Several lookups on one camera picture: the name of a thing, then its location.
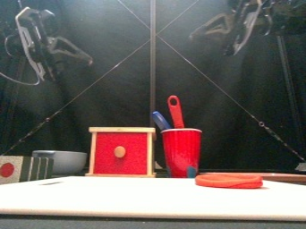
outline metal pole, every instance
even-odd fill
[[[151,0],[151,93],[150,93],[150,126],[154,127],[154,120],[151,118],[151,113],[155,110],[155,35],[156,35],[156,28],[155,28],[155,0]]]

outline gray object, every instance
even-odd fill
[[[83,152],[35,150],[32,156],[54,159],[52,175],[78,174],[86,166],[87,154]]]

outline white table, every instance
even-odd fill
[[[306,222],[306,186],[282,182],[235,190],[194,179],[63,177],[1,185],[0,193],[0,214],[11,217]]]

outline red spoon handle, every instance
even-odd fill
[[[179,103],[179,99],[176,96],[168,97],[167,105],[168,105],[170,113],[172,116],[175,128],[184,128],[182,108],[180,108],[180,103]]]

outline red circle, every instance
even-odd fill
[[[11,163],[5,163],[0,167],[0,176],[9,177],[15,172],[15,166]]]

